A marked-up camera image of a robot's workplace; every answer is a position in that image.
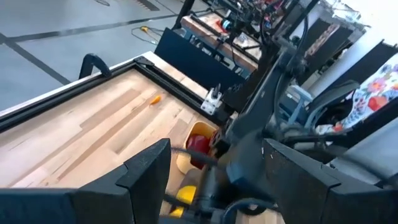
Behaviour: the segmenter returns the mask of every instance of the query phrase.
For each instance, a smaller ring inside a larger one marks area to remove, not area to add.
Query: wood grain
[[[212,27],[214,30],[218,31],[219,33],[223,33],[221,28],[216,24],[217,21],[222,20],[222,18],[219,15],[211,13],[204,16],[200,16],[199,19],[208,24],[210,27]],[[195,22],[190,16],[184,16],[181,20],[181,25],[183,27],[192,30],[197,37],[204,38],[212,46],[216,47],[218,45],[217,37],[209,30],[207,30],[205,27]],[[258,45],[258,43],[252,37],[249,36],[246,37],[247,40],[241,42],[240,40],[235,39],[234,43],[240,45],[241,47],[250,47]],[[232,56],[234,55],[234,60],[236,62],[239,62],[239,64],[241,64],[251,72],[257,68],[256,62],[254,62],[253,60],[251,60],[250,58],[239,52],[237,49],[233,49],[229,44],[223,44],[220,47],[220,50],[229,55],[230,58],[232,58]],[[247,52],[252,56],[254,56],[255,58],[260,59],[261,51],[259,48],[249,49],[247,50]]]
[[[204,88],[152,52],[143,56],[200,96],[206,95]],[[157,95],[161,101],[150,105]],[[0,187],[81,187],[160,138],[182,146],[197,121],[211,124],[139,72],[128,71],[1,133]],[[167,184],[173,194],[183,179],[176,158],[172,154]],[[169,209],[164,204],[161,212]],[[244,220],[263,223],[261,217]]]

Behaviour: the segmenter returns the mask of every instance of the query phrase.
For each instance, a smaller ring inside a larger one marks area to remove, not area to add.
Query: black cable
[[[157,45],[156,43],[153,43],[153,42],[150,41],[150,40],[147,40],[147,39],[144,39],[144,38],[142,38],[142,37],[139,37],[138,35],[136,35],[136,34],[134,33],[135,30],[141,30],[141,31],[142,31],[142,28],[144,28],[144,27],[147,28],[148,30],[152,31],[154,34],[156,34],[156,35],[158,35],[158,36],[162,36],[162,34],[160,34],[160,33],[161,33],[161,32],[164,32],[164,30],[162,30],[162,29],[153,28],[153,27],[148,27],[148,26],[140,26],[140,27],[132,28],[132,29],[131,29],[131,35],[134,36],[135,38],[141,40],[141,41],[144,41],[144,42],[147,42],[147,43],[150,43],[150,44],[153,44],[153,45]]]
[[[275,117],[275,135],[277,139],[280,139],[280,126],[282,124],[282,118],[279,116],[280,109],[279,109],[279,92],[280,92],[280,87],[282,84],[282,80],[286,76],[286,72],[280,75],[278,82],[276,84],[275,92],[274,92],[274,117]]]
[[[309,29],[309,24],[308,24],[308,16],[305,16],[304,18],[304,30],[303,30],[303,34],[301,36],[300,39],[300,43],[297,46],[297,50],[294,53],[294,55],[292,56],[292,58],[290,59],[290,61],[287,64],[287,69],[290,69],[291,64],[293,63],[293,61],[297,58],[300,57],[300,54],[302,53],[302,50],[304,48],[304,42],[305,39],[307,38],[307,34],[308,34],[308,29]]]
[[[218,37],[218,36],[215,34],[196,36],[196,38],[202,38],[202,37]],[[217,41],[218,41],[218,44],[216,45],[215,50],[217,50],[221,46],[221,44],[225,43],[224,41],[221,41],[221,40],[217,40]],[[232,61],[236,65],[234,47],[232,46],[232,44],[228,44],[228,45],[231,47]]]
[[[231,203],[230,205],[228,205],[228,207],[226,207],[226,210],[225,210],[223,216],[221,217],[220,224],[228,224],[228,221],[230,221],[231,216],[233,216],[234,212],[236,212],[242,208],[248,208],[251,205],[257,205],[258,207],[278,211],[278,208],[275,207],[270,202],[266,202],[264,200],[260,200],[260,199],[256,199],[256,198],[244,198],[241,200],[237,200],[237,201]]]
[[[253,45],[253,46],[247,46],[247,47],[242,47],[242,50],[250,50],[250,49],[256,49],[261,47],[260,45]]]
[[[261,14],[261,21],[260,21],[260,38],[261,38],[261,43],[263,45],[266,45],[266,38],[264,37],[264,23],[266,21],[266,9],[262,12]]]
[[[235,16],[234,26],[236,26],[236,24],[238,24],[238,15]],[[229,46],[231,47],[232,61],[235,64],[235,66],[237,66],[236,61],[235,61],[235,53],[234,53],[234,46],[233,46],[233,42],[234,42],[235,38],[233,40],[231,40],[231,43],[229,44]]]
[[[181,201],[177,197],[170,195],[169,193],[164,193],[163,200],[171,205],[174,205],[176,207],[183,207],[186,209],[192,209],[191,205]]]
[[[217,159],[215,159],[213,157],[210,157],[210,156],[208,156],[208,155],[206,155],[206,154],[204,154],[202,152],[189,150],[189,149],[183,149],[181,147],[174,147],[174,146],[172,147],[172,151],[189,154],[189,155],[191,155],[192,158],[194,158],[194,159],[196,159],[196,160],[198,160],[198,161],[200,161],[200,162],[202,162],[204,164],[207,164],[209,166],[214,166],[214,167],[217,167],[219,169],[225,170],[225,168],[223,166],[218,164],[218,160]]]
[[[261,213],[265,212],[267,210],[267,208],[263,208],[260,206],[257,206],[255,209],[251,209],[251,208],[241,208],[239,209],[239,211],[245,215],[248,216],[257,216],[260,215]]]

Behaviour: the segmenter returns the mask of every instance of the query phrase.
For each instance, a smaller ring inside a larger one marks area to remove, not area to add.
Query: cable
[[[238,15],[235,16],[235,23],[234,25],[236,26],[236,24],[238,23]],[[236,62],[235,62],[235,53],[234,53],[234,46],[232,45],[232,43],[234,42],[235,38],[233,40],[231,40],[232,42],[229,44],[229,46],[231,47],[231,54],[232,54],[232,61],[236,66]]]
[[[152,37],[152,38],[154,39],[154,41],[150,41],[150,40],[144,39],[144,38],[139,37],[138,35],[136,35],[136,34],[134,33],[134,31],[135,31],[135,30],[138,30],[138,29],[141,30],[141,31],[143,31],[144,33],[146,33],[148,36]],[[160,34],[160,33],[161,33],[161,32],[164,32],[164,30],[161,30],[161,29],[158,29],[158,28],[147,27],[147,26],[140,26],[140,27],[132,28],[132,29],[131,29],[131,35],[133,35],[135,38],[137,38],[137,39],[139,39],[139,40],[141,40],[141,41],[144,41],[144,42],[147,42],[147,43],[150,43],[150,44],[153,44],[153,45],[157,45],[156,42],[158,42],[158,40],[157,40],[155,37],[151,36],[151,35],[148,33],[148,30],[152,31],[154,34],[156,34],[156,35],[158,35],[158,36],[162,36],[162,34]]]
[[[198,160],[198,161],[200,161],[200,162],[202,162],[204,164],[207,164],[209,166],[217,167],[217,168],[219,168],[221,170],[225,170],[225,168],[223,166],[218,164],[218,160],[217,159],[215,159],[213,157],[210,157],[210,156],[208,156],[208,155],[206,155],[206,154],[204,154],[202,152],[189,150],[189,149],[183,149],[181,147],[175,147],[175,146],[172,146],[172,151],[181,152],[181,153],[184,153],[184,154],[189,154],[189,155],[191,155],[191,157],[193,157],[194,159],[196,159],[196,160]]]
[[[278,82],[276,84],[276,88],[275,88],[275,92],[274,92],[274,117],[275,117],[275,135],[277,139],[280,139],[280,124],[282,123],[282,118],[279,116],[280,113],[280,109],[279,109],[279,97],[280,94],[280,86],[282,83],[282,80],[284,79],[284,76],[286,75],[286,73],[284,72],[278,79]]]
[[[170,195],[169,193],[164,193],[163,200],[176,207],[183,207],[186,209],[192,209],[191,205],[186,202],[181,201],[177,197]]]
[[[248,208],[251,205],[257,205],[258,207],[278,211],[278,208],[275,207],[270,202],[266,202],[264,200],[260,200],[260,199],[256,199],[256,198],[244,198],[241,200],[237,200],[237,201],[231,203],[230,205],[228,205],[228,207],[226,207],[226,210],[225,210],[223,216],[221,217],[220,224],[228,224],[228,221],[230,221],[231,216],[233,215],[234,212],[236,212],[242,208]]]
[[[296,52],[294,53],[294,55],[292,56],[292,58],[290,59],[290,61],[288,62],[287,66],[286,66],[288,69],[289,69],[291,63],[293,63],[293,61],[295,60],[295,58],[296,58],[297,56],[299,56],[299,54],[301,54],[301,51],[302,51],[303,48],[304,48],[304,42],[305,42],[305,39],[307,38],[308,28],[309,28],[308,16],[305,16],[305,17],[304,17],[304,30],[303,30],[303,34],[302,34],[302,36],[301,36],[300,43],[299,43],[298,46],[297,46]]]
[[[218,37],[218,36],[216,34],[207,34],[207,35],[196,36],[196,38],[202,38],[202,37]],[[225,42],[222,42],[219,40],[215,50],[217,50],[223,43],[225,43]],[[232,61],[236,65],[234,47],[232,46],[232,44],[228,44],[228,45],[231,47]]]

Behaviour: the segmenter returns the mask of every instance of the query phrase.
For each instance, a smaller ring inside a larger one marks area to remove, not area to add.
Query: machine
[[[313,0],[308,8],[317,2]],[[318,136],[301,126],[282,125],[279,99],[290,81],[305,70],[303,52],[300,42],[263,30],[261,39],[263,54],[251,78],[224,93],[214,86],[205,99],[143,58],[134,62],[151,71],[148,77],[156,84],[219,125],[211,143],[217,149],[215,157],[173,148],[169,139],[161,139],[80,189],[1,189],[0,222],[225,224],[234,223],[238,210],[258,215],[271,209],[288,224],[397,223],[396,180],[361,164],[386,183],[383,187],[370,185],[292,149],[298,142],[311,142],[313,150],[322,151],[319,145],[346,133]],[[92,56],[86,61],[91,63],[82,67],[81,77],[93,64],[102,65]],[[104,76],[111,73],[102,70]],[[239,116],[229,118],[232,112]],[[293,136],[287,135],[290,130],[295,131]],[[190,153],[206,164],[191,205],[165,194],[173,150]],[[333,156],[356,162],[340,154]],[[163,200],[185,208],[184,216],[160,217]]]

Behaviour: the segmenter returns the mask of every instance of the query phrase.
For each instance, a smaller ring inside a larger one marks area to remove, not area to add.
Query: small orange piece
[[[156,97],[154,98],[154,100],[152,100],[152,102],[150,103],[150,105],[157,104],[161,99],[162,99],[162,97],[161,97],[160,95],[156,96]]]

